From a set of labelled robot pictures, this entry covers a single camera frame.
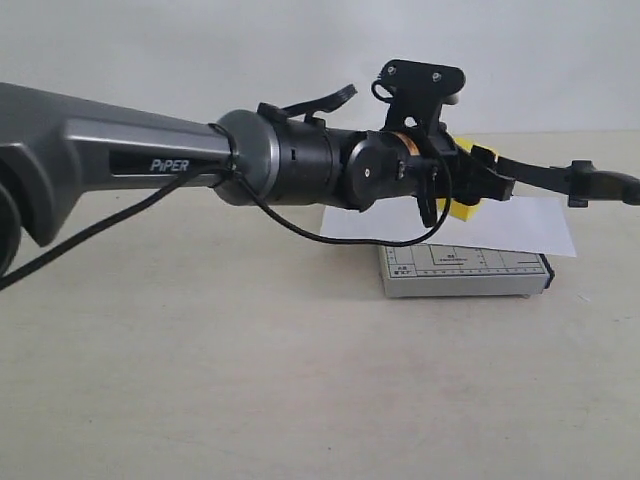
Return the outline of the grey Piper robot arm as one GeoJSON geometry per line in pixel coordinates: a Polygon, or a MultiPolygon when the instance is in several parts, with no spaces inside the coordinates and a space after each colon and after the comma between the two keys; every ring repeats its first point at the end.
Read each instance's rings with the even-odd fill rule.
{"type": "Polygon", "coordinates": [[[454,204],[480,201],[473,159],[439,119],[449,95],[390,90],[381,129],[329,127],[325,115],[355,92],[198,123],[3,84],[2,286],[186,187],[269,216],[279,205],[365,211],[411,196],[429,234],[454,204]]]}

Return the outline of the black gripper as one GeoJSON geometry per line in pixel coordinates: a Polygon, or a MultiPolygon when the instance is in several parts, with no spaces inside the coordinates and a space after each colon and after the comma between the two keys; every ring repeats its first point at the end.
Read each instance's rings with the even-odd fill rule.
{"type": "MultiPolygon", "coordinates": [[[[452,200],[456,196],[456,169],[460,149],[448,134],[444,148],[436,148],[417,127],[399,131],[407,151],[399,175],[409,194],[420,200],[452,200]]],[[[474,144],[469,152],[466,194],[478,199],[507,201],[514,179],[498,172],[499,155],[491,148],[474,144]]]]}

